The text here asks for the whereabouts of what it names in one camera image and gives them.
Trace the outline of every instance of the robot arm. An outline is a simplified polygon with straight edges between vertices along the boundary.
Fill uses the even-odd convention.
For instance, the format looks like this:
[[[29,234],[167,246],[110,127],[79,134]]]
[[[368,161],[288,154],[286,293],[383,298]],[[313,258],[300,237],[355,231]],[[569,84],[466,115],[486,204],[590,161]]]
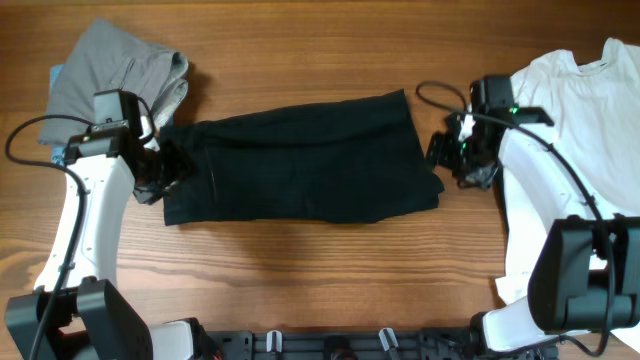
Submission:
[[[82,178],[87,189],[87,206],[78,246],[63,288],[77,287],[87,276],[108,279],[116,285],[116,256],[120,228],[135,178],[122,158],[95,155],[78,159],[69,168]],[[77,185],[67,175],[67,195],[53,249],[38,276],[34,289],[51,291],[59,276],[60,265],[69,245],[78,212]]]
[[[519,125],[553,143],[553,122],[541,108],[519,108],[508,76],[488,76],[471,86],[474,113]],[[452,169],[461,187],[488,189],[500,166],[518,179],[542,219],[548,234],[529,281],[528,297],[474,318],[487,352],[504,353],[557,338],[599,331],[607,312],[607,294],[614,292],[613,328],[631,327],[640,320],[638,276],[640,268],[627,254],[640,248],[638,218],[617,216],[616,209],[594,194],[605,219],[607,234],[596,235],[594,215],[566,169],[530,136],[506,130],[492,122],[479,122],[471,136],[464,135],[467,119],[459,113],[447,118],[449,132],[433,136],[428,158]],[[612,242],[616,287],[611,290],[606,270],[590,270],[590,258],[602,249],[601,239]]]

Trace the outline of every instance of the gray garment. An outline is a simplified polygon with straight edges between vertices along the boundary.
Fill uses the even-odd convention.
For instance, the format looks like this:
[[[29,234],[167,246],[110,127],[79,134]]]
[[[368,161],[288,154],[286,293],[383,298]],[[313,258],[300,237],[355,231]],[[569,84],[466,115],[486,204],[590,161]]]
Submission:
[[[80,37],[56,80],[47,114],[74,115],[94,121],[93,94],[122,89],[151,107],[156,127],[164,126],[187,94],[189,63],[181,53],[148,43],[111,23],[96,19]],[[86,126],[63,119],[44,122],[38,141],[65,145]]]

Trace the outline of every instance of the wire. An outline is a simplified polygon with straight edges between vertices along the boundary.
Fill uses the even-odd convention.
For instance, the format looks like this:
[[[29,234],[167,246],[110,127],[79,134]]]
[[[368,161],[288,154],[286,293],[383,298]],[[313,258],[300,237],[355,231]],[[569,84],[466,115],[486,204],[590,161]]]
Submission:
[[[525,351],[530,351],[530,350],[539,350],[539,349],[543,349],[552,345],[557,344],[558,342],[562,341],[560,340],[561,336],[558,336],[556,338],[553,339],[549,339],[549,340],[545,340],[542,342],[539,342],[537,344],[533,344],[533,345],[527,345],[527,346],[523,346],[521,348],[512,350],[512,351],[503,351],[503,352],[494,352],[494,356],[490,357],[490,359],[504,359],[504,358],[510,358],[512,356],[517,356],[522,354]]]
[[[145,110],[147,110],[147,119],[149,122],[149,127],[151,128],[151,132],[147,136],[140,139],[140,141],[142,141],[142,145],[145,145],[156,135],[156,123],[153,121],[153,115],[151,115],[151,110],[149,110],[149,105],[147,105],[147,102],[139,96],[138,101],[140,101],[142,105],[144,105]]]
[[[416,88],[416,94],[418,95],[418,97],[421,96],[421,94],[418,92],[419,89],[423,88],[425,86],[433,86],[433,87],[439,87],[439,88],[443,88],[443,89],[449,90],[452,93],[454,93],[456,96],[458,96],[458,98],[460,98],[460,101],[462,102],[462,108],[463,109],[466,110],[466,109],[469,108],[469,105],[467,104],[467,99],[464,97],[464,94],[462,93],[462,91],[458,90],[458,88],[456,88],[455,86],[447,84],[447,83],[444,83],[444,82],[441,82],[441,81],[435,81],[435,80],[423,81],[420,84],[418,84],[418,87]],[[440,106],[435,105],[435,104],[438,104],[438,103],[433,102],[431,100],[427,100],[427,104],[435,106],[435,107],[440,107]]]
[[[11,134],[9,134],[9,137],[7,138],[7,143],[5,144],[5,147],[4,147],[4,153],[10,161],[21,164],[21,165],[40,166],[40,167],[47,167],[51,169],[60,170],[66,173],[67,175],[69,175],[78,186],[78,213],[76,215],[75,223],[73,224],[73,230],[71,231],[71,240],[69,241],[69,246],[67,247],[67,251],[64,255],[64,259],[62,260],[62,264],[60,265],[60,274],[58,275],[58,279],[56,280],[56,283],[53,287],[49,300],[47,301],[47,305],[44,309],[44,312],[42,313],[42,317],[40,318],[40,324],[38,325],[38,329],[36,330],[36,335],[33,339],[33,344],[31,345],[31,351],[29,354],[29,359],[31,360],[38,358],[38,352],[40,351],[40,344],[42,343],[42,337],[44,336],[44,333],[47,329],[51,315],[53,314],[53,311],[55,309],[56,297],[58,296],[60,290],[62,289],[62,284],[65,282],[67,275],[69,273],[69,270],[71,268],[71,260],[73,257],[73,252],[78,243],[80,226],[82,224],[85,203],[86,203],[86,190],[84,188],[84,183],[82,182],[82,179],[80,179],[80,176],[78,176],[78,174],[76,174],[75,172],[71,171],[70,169],[64,166],[52,164],[45,161],[20,159],[11,154],[11,142],[22,129],[26,128],[31,124],[37,123],[39,121],[47,120],[47,119],[66,119],[66,120],[78,121],[88,126],[93,125],[90,121],[87,121],[75,116],[69,116],[69,115],[40,116],[21,124],[15,130],[13,130]]]
[[[531,137],[532,139],[534,139],[535,141],[537,141],[538,143],[540,143],[540,145],[542,145],[547,151],[549,151],[553,156],[555,156],[555,158],[558,160],[558,162],[560,162],[560,164],[562,164],[562,166],[565,168],[565,170],[567,171],[567,173],[569,174],[569,176],[571,177],[571,179],[573,180],[573,182],[576,184],[576,186],[578,187],[578,190],[580,191],[580,193],[582,194],[582,196],[584,196],[585,198],[585,202],[587,204],[587,206],[589,207],[589,209],[591,210],[591,212],[593,213],[593,216],[596,219],[596,235],[599,236],[601,238],[601,242],[602,242],[602,246],[604,249],[604,253],[605,253],[605,257],[607,258],[607,262],[608,262],[608,278],[609,278],[609,286],[607,289],[607,305],[605,308],[605,322],[604,325],[602,327],[602,333],[600,335],[600,342],[598,344],[598,347],[595,351],[591,351],[589,350],[583,343],[581,343],[580,341],[576,340],[575,338],[568,336],[568,335],[560,335],[558,336],[558,338],[556,339],[552,339],[549,340],[547,342],[551,342],[553,341],[553,343],[557,343],[560,341],[569,341],[571,343],[573,343],[574,345],[576,345],[580,350],[582,350],[585,354],[591,356],[591,357],[598,357],[600,355],[602,355],[607,347],[607,343],[609,341],[609,335],[610,335],[610,330],[612,327],[612,323],[613,323],[613,314],[611,312],[611,308],[613,305],[613,298],[615,295],[615,273],[614,273],[614,269],[615,269],[615,265],[614,265],[614,259],[613,259],[613,248],[611,246],[611,242],[609,241],[606,232],[606,226],[604,223],[604,220],[602,218],[602,215],[600,214],[600,211],[598,210],[596,203],[595,203],[595,198],[591,195],[589,195],[589,191],[587,190],[587,188],[584,186],[584,184],[582,183],[582,180],[580,180],[580,177],[578,176],[578,174],[576,174],[576,172],[573,170],[573,168],[571,167],[571,165],[567,162],[567,160],[558,152],[558,150],[556,150],[556,148],[553,146],[553,144],[547,143],[546,141],[544,141],[544,139],[542,139],[541,137],[539,137],[538,135],[536,135],[535,133],[510,122],[504,121],[502,119],[498,119],[496,117],[493,116],[488,116],[488,115],[484,115],[484,114],[479,114],[479,113],[474,113],[471,111],[466,111],[466,110],[460,110],[460,109],[456,109],[454,107],[445,105],[445,104],[441,104],[438,103],[436,101],[433,101],[427,97],[425,97],[424,95],[422,95],[422,93],[420,92],[420,90],[425,87],[425,86],[438,86],[444,89],[448,89],[451,90],[452,92],[454,92],[456,95],[460,96],[461,92],[458,89],[455,89],[453,86],[446,84],[446,83],[442,83],[439,81],[423,81],[420,84],[418,84],[418,86],[416,86],[416,96],[418,97],[418,99],[420,99],[421,101],[423,101],[424,103],[431,105],[433,107],[439,108],[439,109],[443,109],[443,110],[447,110],[456,114],[460,114],[460,115],[471,115],[473,116],[474,120],[482,120],[485,122],[489,122],[489,123],[493,123],[496,125],[500,125],[503,126],[505,128],[508,129],[513,129],[513,130],[517,130],[529,137]],[[515,349],[513,351],[510,351],[508,353],[498,353],[499,356],[504,356],[504,357],[508,357],[511,356],[509,354],[511,353],[521,353],[523,351],[528,351],[534,348],[538,348],[540,347],[541,344],[545,344],[546,342],[542,342],[539,344],[535,344],[532,345],[534,347],[531,346],[525,346],[519,349]]]

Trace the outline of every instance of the table surface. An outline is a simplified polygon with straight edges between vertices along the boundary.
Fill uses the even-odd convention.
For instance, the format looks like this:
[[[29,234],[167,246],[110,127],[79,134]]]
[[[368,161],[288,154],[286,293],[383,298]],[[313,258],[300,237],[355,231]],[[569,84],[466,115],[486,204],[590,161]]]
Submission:
[[[191,62],[179,125],[281,106],[405,89],[423,148],[446,114],[416,101],[415,85],[465,90],[570,49],[599,59],[607,37],[640,43],[637,1],[355,1],[0,6],[0,142],[44,113],[49,67],[63,63],[97,16]],[[434,92],[443,101],[454,99]],[[14,151],[47,159],[28,128]],[[148,323],[197,317],[211,330],[397,330],[463,326],[501,307],[506,233],[493,192],[446,190],[440,207],[373,225],[317,221],[165,227],[162,204],[130,201],[118,285]],[[51,249],[64,178],[0,157],[0,312],[28,293]],[[597,337],[587,336],[595,347]],[[565,359],[582,358],[562,346]],[[17,357],[0,326],[0,359]],[[638,355],[617,340],[607,358]]]

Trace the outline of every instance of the black garment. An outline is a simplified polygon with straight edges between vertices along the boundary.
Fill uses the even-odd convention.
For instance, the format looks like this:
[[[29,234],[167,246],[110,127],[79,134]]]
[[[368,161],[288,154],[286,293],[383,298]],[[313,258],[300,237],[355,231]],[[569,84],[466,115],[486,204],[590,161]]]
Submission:
[[[435,208],[444,190],[423,158],[403,91],[165,127],[160,138],[183,145],[197,168],[165,198],[166,225],[371,223]]]

